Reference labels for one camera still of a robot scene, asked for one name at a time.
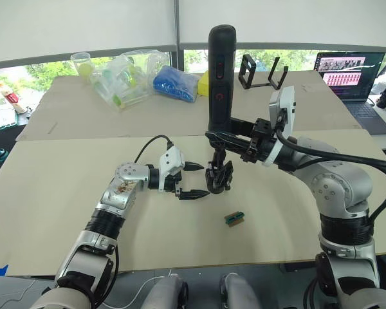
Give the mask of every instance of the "plastic cup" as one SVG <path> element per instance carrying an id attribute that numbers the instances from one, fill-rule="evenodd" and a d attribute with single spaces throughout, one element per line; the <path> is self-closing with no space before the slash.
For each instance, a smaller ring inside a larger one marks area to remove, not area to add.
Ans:
<path id="1" fill-rule="evenodd" d="M 70 60 L 73 61 L 77 73 L 85 80 L 89 80 L 90 75 L 95 70 L 95 65 L 91 62 L 89 53 L 74 53 L 70 56 Z"/>

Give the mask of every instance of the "black phone holder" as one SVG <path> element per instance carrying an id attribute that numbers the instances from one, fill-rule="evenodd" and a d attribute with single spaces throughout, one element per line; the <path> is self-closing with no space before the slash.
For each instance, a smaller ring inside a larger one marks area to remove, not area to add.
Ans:
<path id="1" fill-rule="evenodd" d="M 242 64 L 240 65 L 240 72 L 239 72 L 239 80 L 240 83 L 242 84 L 244 89 L 249 89 L 249 88 L 254 88 L 254 87 L 263 87 L 263 86 L 272 86 L 276 90 L 279 90 L 280 87 L 282 87 L 282 84 L 284 82 L 284 79 L 286 78 L 286 75 L 288 74 L 289 67 L 284 66 L 283 67 L 283 74 L 282 77 L 280 78 L 280 81 L 276 84 L 273 79 L 273 73 L 275 73 L 276 65 L 279 62 L 280 57 L 275 58 L 275 62 L 273 63 L 273 66 L 271 67 L 268 81 L 265 84 L 255 84 L 252 85 L 253 77 L 256 72 L 256 62 L 253 60 L 252 56 L 248 54 L 244 54 L 242 58 Z M 244 79 L 244 76 L 246 75 L 246 70 L 249 71 L 249 77 L 247 80 Z"/>

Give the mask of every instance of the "laptop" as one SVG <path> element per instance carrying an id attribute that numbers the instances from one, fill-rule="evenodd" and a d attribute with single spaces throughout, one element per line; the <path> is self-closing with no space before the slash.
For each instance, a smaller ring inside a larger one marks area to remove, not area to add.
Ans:
<path id="1" fill-rule="evenodd" d="M 314 70 L 345 104 L 359 124 L 372 135 L 386 134 L 386 122 L 367 98 L 385 53 L 318 53 Z"/>

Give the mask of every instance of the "blue plastic bag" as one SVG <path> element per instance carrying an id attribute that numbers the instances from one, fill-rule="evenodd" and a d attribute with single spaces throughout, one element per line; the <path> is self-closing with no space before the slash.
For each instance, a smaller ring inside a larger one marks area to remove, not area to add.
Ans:
<path id="1" fill-rule="evenodd" d="M 194 102 L 198 94 L 199 77 L 164 66 L 153 80 L 153 88 L 187 102 Z"/>

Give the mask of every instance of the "plastic bag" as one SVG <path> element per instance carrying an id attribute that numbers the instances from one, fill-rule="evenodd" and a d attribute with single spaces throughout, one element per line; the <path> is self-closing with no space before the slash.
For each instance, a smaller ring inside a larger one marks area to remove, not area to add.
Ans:
<path id="1" fill-rule="evenodd" d="M 156 91 L 187 102 L 194 102 L 198 94 L 199 77 L 164 66 L 153 80 Z"/>
<path id="2" fill-rule="evenodd" d="M 168 61 L 157 50 L 130 51 L 97 68 L 90 81 L 96 92 L 120 111 L 152 93 L 152 80 Z"/>

